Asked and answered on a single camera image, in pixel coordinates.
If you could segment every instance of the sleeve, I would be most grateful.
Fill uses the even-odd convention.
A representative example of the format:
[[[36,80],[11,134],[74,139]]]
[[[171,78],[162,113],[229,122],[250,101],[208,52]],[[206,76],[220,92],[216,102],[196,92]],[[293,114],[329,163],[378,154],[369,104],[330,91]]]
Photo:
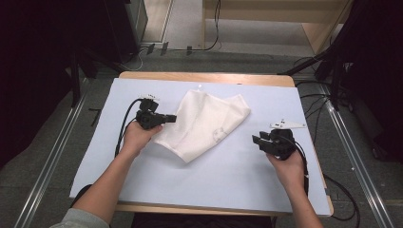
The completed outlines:
[[[89,212],[70,208],[61,223],[50,228],[109,228],[109,225],[102,219]]]

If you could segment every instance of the white surface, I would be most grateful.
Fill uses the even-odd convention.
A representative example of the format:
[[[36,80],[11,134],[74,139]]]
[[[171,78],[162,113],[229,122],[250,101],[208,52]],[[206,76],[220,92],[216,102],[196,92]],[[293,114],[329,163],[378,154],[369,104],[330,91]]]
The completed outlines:
[[[181,101],[175,124],[167,124],[153,142],[191,162],[231,134],[249,113],[240,94],[221,99],[191,89]]]
[[[278,120],[306,124],[297,89],[291,87],[115,79],[70,196],[75,197],[82,187],[95,182],[113,160],[123,117],[138,95],[161,98],[157,112],[172,114],[184,94],[199,85],[203,91],[221,98],[241,94],[251,108],[250,115],[222,142],[190,163],[161,145],[149,143],[133,162],[120,200],[291,212],[274,167],[252,142],[252,135],[270,132],[270,123]],[[135,104],[131,117],[137,108]],[[308,128],[293,129],[293,133],[308,161],[309,199],[317,214],[329,216]]]

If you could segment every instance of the white towel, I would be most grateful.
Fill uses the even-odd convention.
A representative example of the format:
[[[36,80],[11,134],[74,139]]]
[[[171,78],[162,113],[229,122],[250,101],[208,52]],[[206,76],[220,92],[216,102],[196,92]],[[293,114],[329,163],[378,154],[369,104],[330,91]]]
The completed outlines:
[[[241,95],[223,100],[189,90],[176,113],[177,121],[166,124],[153,141],[191,162],[222,141],[249,113]]]

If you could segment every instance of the hand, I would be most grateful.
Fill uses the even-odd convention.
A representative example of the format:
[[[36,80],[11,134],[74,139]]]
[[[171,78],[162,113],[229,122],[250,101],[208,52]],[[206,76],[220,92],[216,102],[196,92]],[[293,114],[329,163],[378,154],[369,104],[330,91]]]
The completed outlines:
[[[163,129],[161,125],[155,126],[152,129],[144,130],[138,122],[132,122],[127,127],[124,137],[124,145],[121,153],[129,153],[136,158],[140,151],[151,140],[151,137]]]
[[[266,154],[269,161],[275,166],[278,179],[284,186],[285,191],[302,187],[303,189],[303,162],[297,151],[285,160],[278,160],[271,154]]]

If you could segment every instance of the black device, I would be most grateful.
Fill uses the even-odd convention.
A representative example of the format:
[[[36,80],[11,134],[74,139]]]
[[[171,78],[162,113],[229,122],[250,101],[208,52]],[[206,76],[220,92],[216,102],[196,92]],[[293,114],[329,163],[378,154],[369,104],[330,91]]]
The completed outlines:
[[[140,103],[140,110],[137,111],[136,121],[143,129],[150,129],[154,126],[176,122],[175,115],[164,115],[156,113],[158,104],[151,99],[143,99]]]
[[[302,147],[294,140],[293,131],[291,129],[273,129],[270,134],[264,131],[260,131],[260,137],[252,136],[253,143],[259,146],[259,149],[264,153],[274,155],[276,158],[285,161],[295,151],[298,151],[303,162],[303,186],[308,196],[309,190],[309,173],[308,164],[303,152]]]
[[[253,143],[265,153],[287,160],[296,151],[296,141],[290,129],[273,129],[271,133],[260,131],[260,137],[252,136]]]
[[[125,126],[127,116],[130,113],[131,107],[137,102],[140,102],[140,110],[137,111],[136,117],[133,119],[133,121],[136,120],[143,129],[150,129],[157,125],[176,122],[177,117],[175,115],[164,115],[155,112],[155,110],[157,110],[158,103],[154,102],[153,98],[136,99],[134,102],[131,103],[131,105],[127,109],[127,112],[125,113],[121,132],[119,134],[119,140],[116,144],[115,157],[119,154],[121,142],[124,138],[125,130],[128,127],[128,125]]]

